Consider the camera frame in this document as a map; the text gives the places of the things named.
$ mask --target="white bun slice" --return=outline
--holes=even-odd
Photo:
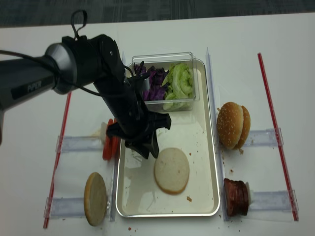
[[[88,223],[99,225],[106,213],[107,195],[103,177],[94,172],[90,174],[84,189],[84,213]]]
[[[154,165],[154,176],[162,191],[183,192],[189,179],[189,162],[183,151],[173,147],[161,151]]]

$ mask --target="bread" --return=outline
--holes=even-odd
[[[103,177],[94,172],[90,174],[84,189],[84,213],[88,223],[99,225],[106,213],[107,195]]]
[[[154,165],[154,176],[162,191],[183,192],[189,179],[189,162],[183,151],[173,147],[161,151]]]
[[[217,129],[220,142],[227,149],[240,149],[249,134],[251,117],[244,106],[225,103],[218,115]]]
[[[244,116],[242,134],[241,134],[240,140],[238,141],[237,145],[233,149],[240,149],[244,145],[248,137],[248,134],[250,133],[251,116],[248,110],[246,109],[246,107],[242,106],[242,109],[243,109],[243,116]]]

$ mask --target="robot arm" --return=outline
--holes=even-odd
[[[171,119],[169,114],[148,111],[136,89],[133,81],[143,81],[148,74],[126,79],[115,41],[104,34],[87,39],[75,30],[75,35],[77,40],[63,37],[61,43],[49,46],[42,57],[0,61],[1,130],[3,113],[11,107],[50,89],[67,94],[76,88],[86,90],[83,86],[93,83],[99,92],[95,95],[104,99],[117,119],[107,134],[121,137],[127,148],[146,159],[150,153],[157,158],[156,129],[170,129]]]

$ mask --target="red stick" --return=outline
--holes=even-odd
[[[67,122],[70,98],[71,98],[71,93],[68,93],[67,101],[65,102],[65,108],[64,108],[64,113],[63,113],[63,123],[61,126],[60,139],[59,139],[59,144],[58,144],[60,147],[61,147],[61,144],[63,143],[63,136],[64,136],[65,124]],[[49,192],[49,198],[50,199],[54,196],[54,179],[55,179],[55,172],[56,172],[56,169],[58,166],[59,158],[60,158],[60,152],[57,152],[54,171],[53,171],[53,177],[51,179],[51,184],[50,184],[50,192]],[[48,228],[48,222],[49,222],[49,217],[45,218],[44,226],[43,226],[44,229]]]
[[[266,89],[266,94],[267,94],[267,99],[268,99],[268,103],[269,103],[269,109],[270,109],[270,113],[271,113],[272,123],[274,125],[274,129],[278,129],[276,114],[275,114],[274,106],[273,106],[272,100],[271,100],[271,94],[270,94],[270,90],[269,90],[269,86],[268,86],[266,71],[265,71],[265,67],[264,67],[264,62],[262,61],[261,53],[258,53],[258,60],[259,60],[262,79],[264,81],[264,85],[265,85],[265,89]],[[281,141],[280,141],[279,134],[277,134],[277,141],[278,141],[278,148],[279,148],[279,154],[280,154],[280,158],[281,158],[284,178],[285,178],[285,182],[286,182],[286,188],[289,192],[291,206],[293,209],[293,211],[292,211],[293,219],[294,219],[294,221],[299,221],[297,206],[295,204],[293,194],[292,194],[292,186],[291,186],[291,181],[290,181],[290,177],[289,177],[289,171],[287,170],[287,167],[286,167],[286,162],[285,162],[285,157],[284,157],[284,149],[283,149],[283,146],[280,145]]]

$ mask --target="shredded lettuce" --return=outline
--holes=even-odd
[[[192,98],[192,83],[192,73],[187,64],[171,64],[169,68],[169,73],[162,83],[162,86],[168,85],[164,99],[176,100]],[[175,110],[186,105],[189,104],[187,104],[186,102],[166,103],[164,104],[163,109]]]

